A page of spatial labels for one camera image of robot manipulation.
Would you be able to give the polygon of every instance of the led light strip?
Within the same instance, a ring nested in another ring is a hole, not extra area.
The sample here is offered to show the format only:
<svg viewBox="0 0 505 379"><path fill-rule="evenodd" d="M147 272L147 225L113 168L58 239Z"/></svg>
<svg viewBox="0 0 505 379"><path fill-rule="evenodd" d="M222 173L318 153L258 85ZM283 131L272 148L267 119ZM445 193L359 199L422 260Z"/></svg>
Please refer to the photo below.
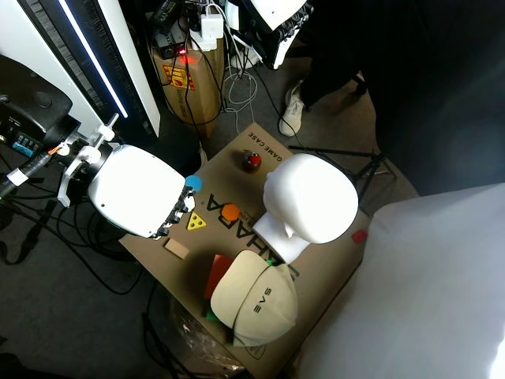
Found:
<svg viewBox="0 0 505 379"><path fill-rule="evenodd" d="M60 6L62 6L63 12L65 12L66 18L70 21L70 24L72 25L73 30L77 34L77 37L79 37L80 42L82 43L82 46L88 53L89 58L92 60L93 65L95 65L96 71L98 71L98 74L102 78L103 83L109 90L110 95L114 99L114 102L118 106L120 112L122 113L124 118L128 118L128 114L126 113L126 109L123 107L123 104L118 98L118 95L116 94L116 91L112 88L112 84L110 84L109 79L107 78L107 75L103 72L102 66L98 62L98 59L95 56L95 53L93 53L93 50L89 46L88 41L84 37L84 34L82 34L82 31L80 30L79 24L77 23L76 19L73 17L72 12L70 11L69 6L66 4L65 0L58 0L60 3Z"/></svg>

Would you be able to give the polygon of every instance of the clear plastic wrap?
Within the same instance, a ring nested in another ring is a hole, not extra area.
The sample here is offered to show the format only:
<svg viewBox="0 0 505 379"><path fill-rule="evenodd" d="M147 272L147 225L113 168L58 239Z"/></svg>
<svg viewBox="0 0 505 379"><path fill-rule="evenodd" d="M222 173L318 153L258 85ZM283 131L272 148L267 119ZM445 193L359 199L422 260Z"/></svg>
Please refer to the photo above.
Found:
<svg viewBox="0 0 505 379"><path fill-rule="evenodd" d="M222 377L232 377L244 370L175 298L170 299L170 321L195 355L219 368Z"/></svg>

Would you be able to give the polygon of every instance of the gray floor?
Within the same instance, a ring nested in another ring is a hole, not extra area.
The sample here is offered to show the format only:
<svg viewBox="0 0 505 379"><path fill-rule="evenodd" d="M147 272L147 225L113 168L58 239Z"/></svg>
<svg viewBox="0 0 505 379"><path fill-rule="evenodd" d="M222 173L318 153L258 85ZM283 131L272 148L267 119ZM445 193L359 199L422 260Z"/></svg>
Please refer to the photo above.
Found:
<svg viewBox="0 0 505 379"><path fill-rule="evenodd" d="M277 72L260 68L278 108L282 109L285 90L303 76L308 67L307 59L298 58L286 60ZM296 144L294 138L283 137L277 132L278 116L258 83L258 96L253 102L256 122L282 143ZM372 104L368 95L356 101L351 94L354 88L355 84L349 83L304 114L299 133L303 144L357 151L376 148ZM240 84L234 95L240 98L248 91L248 85ZM251 121L250 112L243 110L239 128L244 129ZM209 157L235 135L234 116L221 115L214 135L204 142ZM21 161L6 148L2 147L1 153L13 164ZM339 162L353 169L365 164L364 160L355 158L340 159ZM56 186L57 170L48 169L44 176L52 178L52 185ZM39 192L27 188L20 194ZM396 181L388 175L381 175L374 178L362 208L373 214L385 204L414 196L415 190L401 175ZM36 208L43 208L45 204L44 201L26 202ZM87 207L89 205L82 206L79 216L83 224L91 211ZM29 221L17 216L0 233L0 240L15 254L30 227ZM65 230L68 238L77 238L69 228ZM110 285L122 289L135 279L137 265L119 264L86 249L80 251ZM140 315L153 283L153 279L145 274L129 295L112 295L62 243L42 232L39 244L25 263L19 267L0 265L0 336L9 339L0 346L0 352L16 354L31 369L75 378L164 377L166 371L145 353L142 338ZM191 367L204 370L205 365L199 364L198 355L184 345L167 320L168 302L164 290L158 288L152 309L155 327L180 359Z"/></svg>

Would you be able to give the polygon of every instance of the warning label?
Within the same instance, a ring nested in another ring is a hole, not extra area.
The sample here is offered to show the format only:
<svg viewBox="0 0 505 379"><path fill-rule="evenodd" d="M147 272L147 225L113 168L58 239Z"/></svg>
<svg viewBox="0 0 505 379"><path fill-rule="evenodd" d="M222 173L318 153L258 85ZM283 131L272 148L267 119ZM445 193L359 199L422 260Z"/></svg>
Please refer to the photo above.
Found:
<svg viewBox="0 0 505 379"><path fill-rule="evenodd" d="M195 85L193 83L193 79L191 79L191 75L186 74L185 69L178 69L174 67L172 71L171 66L163 65L163 69L165 70L166 78L168 79L168 83L177 88L187 88L189 82L189 89L194 91Z"/></svg>

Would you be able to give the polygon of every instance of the white cloth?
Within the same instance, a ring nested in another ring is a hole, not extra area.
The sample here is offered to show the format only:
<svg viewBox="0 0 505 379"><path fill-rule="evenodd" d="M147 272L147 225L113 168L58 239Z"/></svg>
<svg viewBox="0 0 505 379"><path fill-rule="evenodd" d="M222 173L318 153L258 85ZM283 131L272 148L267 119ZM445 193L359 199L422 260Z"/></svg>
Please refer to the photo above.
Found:
<svg viewBox="0 0 505 379"><path fill-rule="evenodd" d="M299 378L505 378L505 184L380 209L347 291Z"/></svg>

